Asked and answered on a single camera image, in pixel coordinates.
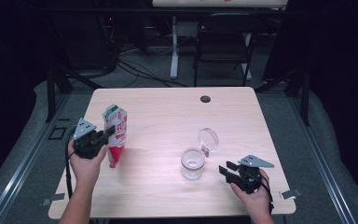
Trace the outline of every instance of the cup lid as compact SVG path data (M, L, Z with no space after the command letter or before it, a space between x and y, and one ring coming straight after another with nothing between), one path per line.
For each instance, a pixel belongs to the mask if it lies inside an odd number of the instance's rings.
M210 128L199 130L199 142L206 157L209 157L209 152L216 151L219 146L219 138Z

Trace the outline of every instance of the table top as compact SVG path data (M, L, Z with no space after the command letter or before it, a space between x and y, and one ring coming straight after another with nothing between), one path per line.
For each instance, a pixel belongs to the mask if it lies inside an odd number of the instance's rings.
M207 95L211 102L203 103ZM246 215L218 166L247 155L271 162L273 214L291 214L293 200L279 197L289 190L269 129L253 89L248 87L99 89L89 102L85 120L103 128L102 113L111 104L128 112L127 141L115 169L107 157L92 196L91 217L226 217ZM198 131L211 128L219 148L206 158L197 180L181 173L181 154L200 148ZM68 203L65 172L48 215L60 218Z
M154 7L285 7L287 0L153 0Z

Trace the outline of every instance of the black clamp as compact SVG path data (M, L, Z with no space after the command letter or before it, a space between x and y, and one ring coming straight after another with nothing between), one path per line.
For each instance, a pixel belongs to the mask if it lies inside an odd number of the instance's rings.
M97 127L86 120L80 119L74 134L75 154L80 158L92 159L98 155L103 145L108 144L109 136L115 133L116 127L96 132Z

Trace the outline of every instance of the black chair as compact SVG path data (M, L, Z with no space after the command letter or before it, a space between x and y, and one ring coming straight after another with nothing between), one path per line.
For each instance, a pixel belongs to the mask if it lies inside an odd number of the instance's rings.
M197 30L197 45L193 67L194 86L197 86L198 63L246 63L242 86L252 59L255 37L263 29L257 16L241 13L214 13L201 19ZM250 35L249 43L245 40Z

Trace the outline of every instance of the chair leg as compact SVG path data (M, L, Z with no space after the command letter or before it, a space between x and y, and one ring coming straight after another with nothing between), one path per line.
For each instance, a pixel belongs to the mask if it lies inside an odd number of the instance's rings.
M196 60L194 60L194 87L197 87L197 75L198 75L198 70L199 70L199 62Z
M248 78L248 73L249 73L249 63L246 64L246 69L245 69L245 73L243 74L242 77L242 86L246 85L246 78Z

